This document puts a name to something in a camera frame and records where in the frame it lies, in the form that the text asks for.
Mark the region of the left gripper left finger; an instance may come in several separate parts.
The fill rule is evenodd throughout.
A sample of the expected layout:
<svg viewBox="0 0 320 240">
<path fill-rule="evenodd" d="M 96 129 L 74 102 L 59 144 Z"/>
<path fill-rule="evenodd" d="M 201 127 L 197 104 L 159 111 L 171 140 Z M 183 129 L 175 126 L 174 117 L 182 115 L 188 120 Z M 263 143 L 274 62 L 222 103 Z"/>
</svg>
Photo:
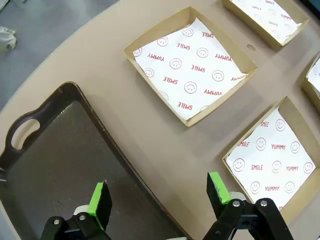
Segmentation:
<svg viewBox="0 0 320 240">
<path fill-rule="evenodd" d="M 65 220 L 50 217 L 42 231 L 42 240 L 109 240 L 106 233 L 112 199 L 106 181 L 97 183 L 89 205 L 77 208 L 79 212 Z"/>
</svg>

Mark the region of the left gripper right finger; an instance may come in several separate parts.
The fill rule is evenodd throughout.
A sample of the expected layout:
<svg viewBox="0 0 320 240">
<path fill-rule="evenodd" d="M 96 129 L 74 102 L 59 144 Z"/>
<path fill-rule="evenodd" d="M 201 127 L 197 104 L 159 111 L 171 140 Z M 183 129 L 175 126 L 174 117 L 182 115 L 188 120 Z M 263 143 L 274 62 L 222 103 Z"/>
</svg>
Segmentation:
<svg viewBox="0 0 320 240">
<path fill-rule="evenodd" d="M 215 213 L 205 240 L 231 240 L 238 230 L 247 230 L 255 240 L 292 240 L 293 236 L 274 201 L 231 198 L 218 172 L 207 174 L 206 192 Z"/>
</svg>

